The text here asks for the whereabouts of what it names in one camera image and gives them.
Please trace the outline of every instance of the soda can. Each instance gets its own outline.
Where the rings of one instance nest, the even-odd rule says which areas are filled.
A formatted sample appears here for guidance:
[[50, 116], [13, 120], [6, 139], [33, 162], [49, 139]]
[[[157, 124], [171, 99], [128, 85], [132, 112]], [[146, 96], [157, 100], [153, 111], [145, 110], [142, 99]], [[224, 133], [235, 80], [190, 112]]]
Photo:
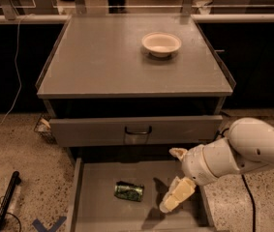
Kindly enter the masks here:
[[114, 196], [121, 199], [140, 202], [143, 197], [143, 192], [143, 185], [137, 186], [131, 183], [120, 181], [116, 183]]

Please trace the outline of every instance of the white cable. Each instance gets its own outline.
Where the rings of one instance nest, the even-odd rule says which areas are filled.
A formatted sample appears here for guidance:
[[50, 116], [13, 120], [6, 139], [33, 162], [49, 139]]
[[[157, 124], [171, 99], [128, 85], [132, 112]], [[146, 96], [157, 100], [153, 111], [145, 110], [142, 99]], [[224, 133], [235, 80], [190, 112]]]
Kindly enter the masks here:
[[16, 36], [16, 53], [15, 53], [15, 58], [14, 58], [14, 64], [15, 64], [15, 69], [16, 69], [16, 73], [17, 73], [17, 78], [18, 78], [18, 82], [19, 82], [19, 88], [18, 91], [16, 93], [15, 99], [13, 101], [13, 104], [10, 108], [10, 110], [4, 115], [2, 121], [0, 122], [0, 127], [2, 126], [2, 124], [4, 123], [5, 119], [8, 117], [8, 115], [12, 112], [12, 110], [14, 109], [15, 103], [17, 101], [17, 98], [19, 96], [19, 93], [21, 91], [22, 88], [22, 83], [21, 83], [21, 79], [20, 79], [20, 74], [19, 74], [19, 70], [18, 70], [18, 65], [17, 65], [17, 57], [18, 57], [18, 52], [19, 52], [19, 31], [20, 31], [20, 23], [22, 20], [24, 20], [26, 17], [33, 15], [33, 14], [28, 14], [26, 15], [24, 18], [22, 18], [17, 26], [17, 36]]

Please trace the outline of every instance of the black pole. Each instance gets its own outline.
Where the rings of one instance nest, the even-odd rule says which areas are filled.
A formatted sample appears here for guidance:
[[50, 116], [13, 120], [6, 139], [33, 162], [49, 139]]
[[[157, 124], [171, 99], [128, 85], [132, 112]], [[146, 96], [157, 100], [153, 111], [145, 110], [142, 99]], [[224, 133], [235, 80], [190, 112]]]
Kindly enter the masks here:
[[13, 196], [13, 192], [15, 189], [15, 186], [20, 184], [21, 180], [19, 178], [19, 172], [15, 171], [12, 175], [12, 178], [10, 180], [9, 186], [7, 188], [7, 191], [5, 192], [4, 199], [1, 203], [0, 207], [0, 229], [2, 226], [2, 223], [5, 219], [5, 215], [9, 209], [9, 205]]

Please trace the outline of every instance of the speckled floor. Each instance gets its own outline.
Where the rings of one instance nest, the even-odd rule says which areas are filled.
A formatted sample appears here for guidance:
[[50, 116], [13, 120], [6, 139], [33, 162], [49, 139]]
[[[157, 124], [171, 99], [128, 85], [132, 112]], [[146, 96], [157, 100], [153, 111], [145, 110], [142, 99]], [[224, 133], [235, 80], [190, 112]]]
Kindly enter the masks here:
[[[274, 109], [224, 110], [222, 129], [242, 117], [257, 117], [274, 126]], [[68, 212], [74, 166], [68, 153], [49, 144], [34, 128], [40, 114], [10, 114], [0, 127], [0, 198], [14, 171], [21, 184], [15, 189], [9, 212], [18, 216], [22, 231], [38, 231], [33, 221], [49, 230]], [[255, 198], [257, 231], [274, 231], [274, 169], [247, 175]], [[240, 176], [225, 176], [204, 187], [209, 219], [218, 231], [252, 231], [252, 203]], [[3, 231], [18, 231], [18, 223], [7, 215]], [[65, 222], [57, 231], [65, 231]]]

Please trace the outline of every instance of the black cabinet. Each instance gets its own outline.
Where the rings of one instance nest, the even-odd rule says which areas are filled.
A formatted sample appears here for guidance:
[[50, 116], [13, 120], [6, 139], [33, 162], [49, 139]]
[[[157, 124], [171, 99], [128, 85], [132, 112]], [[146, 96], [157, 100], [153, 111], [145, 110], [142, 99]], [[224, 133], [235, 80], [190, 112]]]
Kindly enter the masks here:
[[201, 23], [236, 87], [225, 107], [274, 107], [274, 23]]
[[17, 94], [20, 84], [16, 66], [21, 91], [13, 111], [45, 110], [35, 83], [62, 27], [62, 23], [0, 24], [0, 112], [11, 108]]

